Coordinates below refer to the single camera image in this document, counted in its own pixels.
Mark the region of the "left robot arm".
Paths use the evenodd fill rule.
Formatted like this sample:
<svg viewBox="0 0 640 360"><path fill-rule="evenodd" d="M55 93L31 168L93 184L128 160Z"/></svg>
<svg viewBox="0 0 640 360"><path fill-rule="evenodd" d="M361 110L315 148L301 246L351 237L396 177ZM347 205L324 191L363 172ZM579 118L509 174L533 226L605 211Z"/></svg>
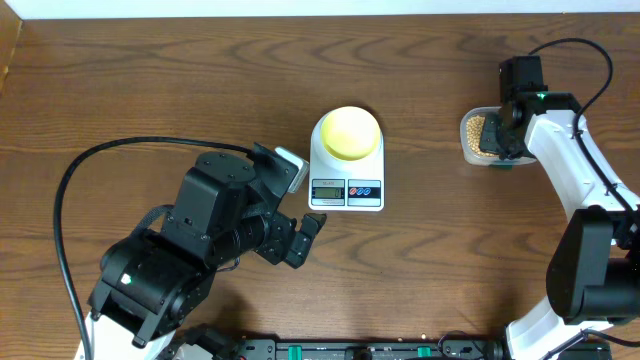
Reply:
<svg viewBox="0 0 640 360"><path fill-rule="evenodd" d="M326 217L296 220L278 207L308 168L283 147L255 145L244 158L199 155L175 203L153 208L103 255L77 358L155 358L208 297L216 275L247 252L302 266Z"/></svg>

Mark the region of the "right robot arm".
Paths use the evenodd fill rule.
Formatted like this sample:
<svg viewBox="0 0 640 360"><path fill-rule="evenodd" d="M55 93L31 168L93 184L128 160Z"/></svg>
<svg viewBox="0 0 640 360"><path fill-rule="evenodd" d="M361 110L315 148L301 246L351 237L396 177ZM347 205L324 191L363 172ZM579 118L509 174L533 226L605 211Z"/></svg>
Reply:
<svg viewBox="0 0 640 360"><path fill-rule="evenodd" d="M557 359L639 316L639 197L613 171L570 93L551 92L536 55L499 66L500 109L481 151L541 164L568 219L546 271L546 295L505 329L507 359Z"/></svg>

